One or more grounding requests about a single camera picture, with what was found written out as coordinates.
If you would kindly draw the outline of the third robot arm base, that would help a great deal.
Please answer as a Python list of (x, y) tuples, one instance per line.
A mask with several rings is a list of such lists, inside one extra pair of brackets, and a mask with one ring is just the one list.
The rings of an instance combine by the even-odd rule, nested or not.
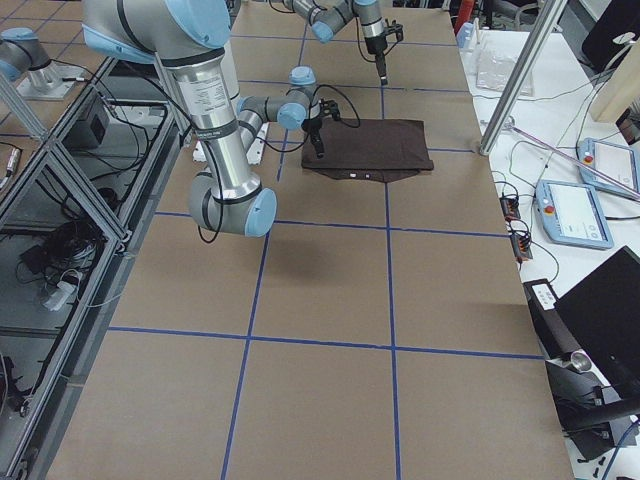
[(81, 67), (58, 66), (37, 34), (16, 27), (1, 32), (1, 75), (15, 82), (23, 75), (18, 93), (27, 100), (62, 101), (78, 83), (84, 83)]

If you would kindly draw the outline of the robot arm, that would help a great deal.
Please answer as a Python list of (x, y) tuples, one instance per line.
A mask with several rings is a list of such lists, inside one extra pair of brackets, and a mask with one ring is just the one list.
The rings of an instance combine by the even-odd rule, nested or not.
[(391, 26), (382, 18), (378, 1), (337, 1), (321, 6), (318, 1), (281, 1), (290, 12), (303, 17), (321, 43), (328, 43), (352, 20), (357, 19), (367, 52), (373, 56), (382, 86), (388, 84), (386, 53)]
[(231, 20), (223, 1), (86, 1), (86, 44), (110, 57), (159, 62), (175, 80), (181, 102), (201, 142), (207, 169), (192, 183), (189, 210), (196, 223), (215, 232), (262, 237), (276, 217), (275, 193), (263, 187), (247, 151), (270, 121), (293, 130), (317, 116), (316, 79), (296, 67), (280, 97), (248, 97), (235, 104), (229, 92), (235, 73), (225, 48)]

